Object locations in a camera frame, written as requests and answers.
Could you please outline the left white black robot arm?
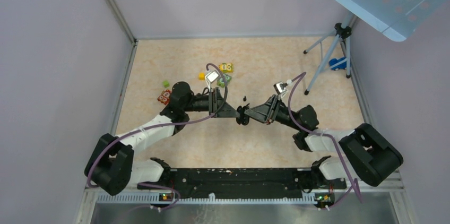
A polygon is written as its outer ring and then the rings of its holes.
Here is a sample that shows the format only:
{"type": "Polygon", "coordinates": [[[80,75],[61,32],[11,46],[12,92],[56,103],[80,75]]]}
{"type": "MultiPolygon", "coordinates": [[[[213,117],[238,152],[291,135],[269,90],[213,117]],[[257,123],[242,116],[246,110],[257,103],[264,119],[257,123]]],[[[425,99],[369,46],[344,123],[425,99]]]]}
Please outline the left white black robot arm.
{"type": "Polygon", "coordinates": [[[191,111],[207,112],[210,118],[238,118],[240,113],[226,102],[219,88],[194,94],[187,82],[177,82],[169,95],[169,102],[156,117],[122,135],[102,135],[86,165],[87,186],[102,188],[109,195],[117,195],[128,186],[150,183],[165,188],[170,182],[168,165],[152,158],[142,164],[134,163],[134,156],[153,144],[174,136],[186,125],[191,111]]]}

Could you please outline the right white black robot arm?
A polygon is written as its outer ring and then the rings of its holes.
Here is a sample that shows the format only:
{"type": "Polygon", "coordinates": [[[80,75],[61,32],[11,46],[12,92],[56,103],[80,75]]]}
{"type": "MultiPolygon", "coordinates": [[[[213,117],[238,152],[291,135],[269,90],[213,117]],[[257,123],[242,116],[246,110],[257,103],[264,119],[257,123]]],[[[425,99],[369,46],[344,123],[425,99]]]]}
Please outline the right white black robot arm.
{"type": "Polygon", "coordinates": [[[300,150],[341,155],[341,158],[327,157],[318,162],[318,169],[311,173],[311,181],[318,188],[325,188],[332,180],[349,175],[377,187],[404,163],[397,148],[370,124],[362,123],[352,130],[320,129],[311,105],[290,111],[278,96],[273,95],[259,106],[244,106],[241,113],[245,121],[278,122],[297,129],[292,138],[300,150]]]}

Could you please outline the black earbud charging case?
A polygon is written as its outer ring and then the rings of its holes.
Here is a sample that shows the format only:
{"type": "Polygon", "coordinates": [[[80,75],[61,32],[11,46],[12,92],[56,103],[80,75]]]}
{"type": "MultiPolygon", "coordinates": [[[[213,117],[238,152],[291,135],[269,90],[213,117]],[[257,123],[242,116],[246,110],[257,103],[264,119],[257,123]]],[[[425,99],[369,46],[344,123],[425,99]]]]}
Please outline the black earbud charging case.
{"type": "Polygon", "coordinates": [[[236,118],[236,122],[239,125],[243,125],[246,126],[249,124],[250,121],[250,117],[248,115],[245,114],[245,111],[249,109],[248,105],[245,106],[239,106],[237,108],[237,112],[239,112],[239,117],[236,118]]]}

